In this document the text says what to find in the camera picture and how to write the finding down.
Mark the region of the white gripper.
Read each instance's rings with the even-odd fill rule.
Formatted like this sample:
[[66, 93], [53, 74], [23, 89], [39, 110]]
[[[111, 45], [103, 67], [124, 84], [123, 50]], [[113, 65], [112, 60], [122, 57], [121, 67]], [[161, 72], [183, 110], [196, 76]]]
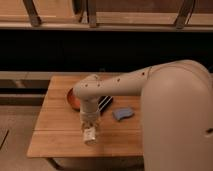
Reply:
[[80, 122], [82, 129], [89, 129], [91, 127], [97, 128], [99, 126], [100, 112], [80, 112]]

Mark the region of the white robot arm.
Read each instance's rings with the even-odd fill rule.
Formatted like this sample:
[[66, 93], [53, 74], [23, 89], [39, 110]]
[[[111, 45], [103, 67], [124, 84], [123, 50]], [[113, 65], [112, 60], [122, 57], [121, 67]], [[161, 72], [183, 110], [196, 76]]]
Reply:
[[193, 60], [155, 65], [74, 87], [81, 124], [98, 120], [100, 96], [141, 97], [145, 171], [213, 171], [213, 78]]

